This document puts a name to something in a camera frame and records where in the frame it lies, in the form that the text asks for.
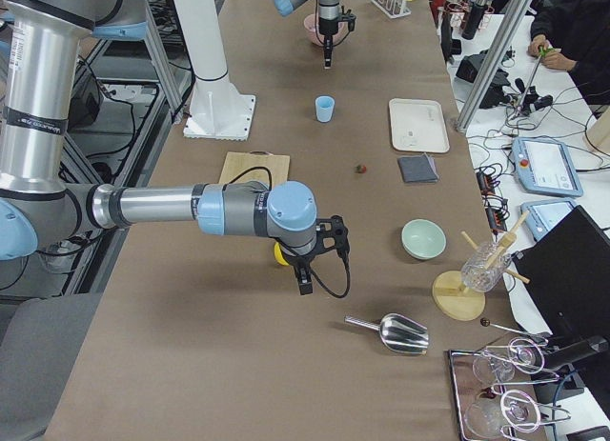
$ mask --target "brown table surface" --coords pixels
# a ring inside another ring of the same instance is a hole
[[[456,118],[426,0],[390,20],[370,0],[342,0],[356,31],[331,70],[305,38],[313,1],[282,19],[269,0],[227,0],[221,27],[232,81],[257,96],[247,142],[192,140],[174,129],[151,185],[215,182],[228,150],[291,156],[290,178],[315,193],[318,215],[350,230],[352,291],[299,296],[271,240],[218,237],[195,223],[138,224],[130,231],[45,439],[59,440],[451,440],[457,439],[445,352],[498,335],[435,306],[431,285],[472,250],[462,230],[488,237],[467,141],[448,126],[451,150],[435,155],[436,184],[405,185],[392,149],[388,102],[437,100]],[[335,97],[315,120],[314,99]],[[356,174],[355,166],[368,171]],[[420,262],[400,230],[424,217],[446,232],[446,251]],[[334,254],[314,268],[335,291]],[[511,324],[505,291],[485,315]],[[394,354],[373,331],[348,326],[400,312],[429,328],[425,356]]]

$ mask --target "pink bowl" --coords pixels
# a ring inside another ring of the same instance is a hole
[[[315,33],[315,29],[317,28],[315,14],[309,14],[307,17],[305,17],[305,20],[303,20],[303,26],[305,27],[305,32],[307,33],[309,40],[316,46],[322,46],[320,41],[324,41],[324,38],[320,36],[319,33],[317,35]],[[343,39],[346,33],[347,23],[339,22],[339,31],[333,36],[333,43],[338,43],[341,39]]]

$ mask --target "metal frame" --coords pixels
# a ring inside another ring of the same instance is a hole
[[[487,52],[487,55],[485,55],[485,60],[477,75],[475,84],[457,118],[457,131],[465,133],[468,130],[480,103],[483,101],[485,93],[492,83],[492,79],[498,70],[501,59],[513,40],[515,31],[523,19],[531,1],[532,0],[511,0],[509,3],[506,15],[499,26],[494,42]]]

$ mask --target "white pole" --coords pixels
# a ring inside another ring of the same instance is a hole
[[[255,97],[231,83],[214,0],[173,0],[196,74],[184,135],[245,140]]]

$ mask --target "blue plastic cup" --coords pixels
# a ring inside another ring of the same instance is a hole
[[[315,117],[319,122],[328,122],[333,117],[335,99],[332,96],[318,96],[315,99]]]

